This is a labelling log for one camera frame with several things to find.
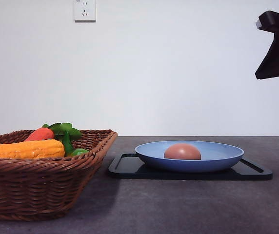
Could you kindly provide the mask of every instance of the plate rim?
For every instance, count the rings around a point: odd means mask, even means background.
[[[141,153],[139,153],[137,151],[137,148],[143,145],[148,145],[148,144],[154,144],[154,143],[158,143],[158,142],[205,142],[205,143],[213,143],[213,144],[219,144],[219,145],[226,145],[226,146],[231,146],[233,148],[237,148],[241,151],[240,154],[236,155],[236,156],[232,156],[232,157],[228,157],[228,158],[217,158],[217,159],[174,159],[174,158],[160,158],[160,157],[153,157],[153,156],[148,156],[148,155],[143,155]],[[237,146],[234,145],[229,145],[229,144],[225,144],[225,143],[218,143],[218,142],[212,142],[212,141],[203,141],[203,140],[163,140],[163,141],[153,141],[153,142],[148,142],[145,144],[141,144],[138,145],[137,147],[135,147],[135,152],[141,156],[145,156],[145,157],[150,157],[150,158],[157,158],[157,159],[161,159],[161,160],[169,160],[169,161],[188,161],[188,162],[206,162],[206,161],[218,161],[218,160],[227,160],[227,159],[231,159],[231,158],[237,158],[237,157],[242,157],[244,155],[244,150],[242,148],[239,148]]]

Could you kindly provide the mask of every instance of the orange carrot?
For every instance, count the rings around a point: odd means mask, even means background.
[[[54,139],[54,132],[49,128],[38,128],[24,141]]]

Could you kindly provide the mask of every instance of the green pepper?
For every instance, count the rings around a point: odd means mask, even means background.
[[[77,155],[82,155],[89,152],[88,150],[85,149],[76,149],[74,150],[69,156],[77,156]]]

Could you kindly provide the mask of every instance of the toy vegetable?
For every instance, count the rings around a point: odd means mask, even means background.
[[[0,144],[0,158],[38,159],[64,157],[64,146],[58,140],[34,140],[12,144]]]
[[[54,139],[54,132],[49,128],[38,128],[24,141]]]
[[[81,138],[81,132],[72,127],[71,123],[54,123],[52,125],[44,124],[43,127],[47,127],[55,134],[55,139],[63,143],[65,148],[65,156],[77,156],[89,152],[86,149],[74,149],[71,141]]]

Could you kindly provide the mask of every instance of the black tray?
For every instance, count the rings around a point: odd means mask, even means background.
[[[137,154],[114,158],[108,167],[111,177],[120,179],[181,179],[181,180],[270,180],[273,172],[243,157],[230,169],[210,173],[177,173],[147,166]]]

